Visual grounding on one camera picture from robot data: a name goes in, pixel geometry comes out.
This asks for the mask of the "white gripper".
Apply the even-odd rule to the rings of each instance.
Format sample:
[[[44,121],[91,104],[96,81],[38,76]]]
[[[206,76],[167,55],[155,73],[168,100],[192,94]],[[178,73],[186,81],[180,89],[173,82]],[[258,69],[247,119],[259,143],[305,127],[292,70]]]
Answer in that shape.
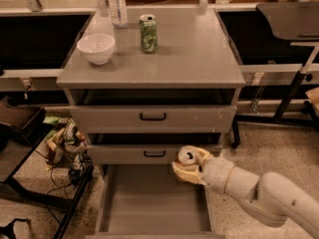
[[[171,166],[176,177],[192,184],[206,185],[216,193],[223,194],[234,163],[222,157],[213,157],[206,149],[197,147],[195,150],[202,173],[198,164],[182,165],[174,161]]]

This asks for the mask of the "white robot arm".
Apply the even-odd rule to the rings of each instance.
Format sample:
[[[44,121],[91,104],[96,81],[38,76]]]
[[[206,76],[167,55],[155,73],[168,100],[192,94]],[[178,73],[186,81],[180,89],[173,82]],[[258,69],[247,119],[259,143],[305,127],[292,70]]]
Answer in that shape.
[[[269,227],[280,227],[292,219],[319,238],[319,202],[277,172],[259,176],[191,145],[181,148],[171,166],[180,180],[230,196],[247,214]]]

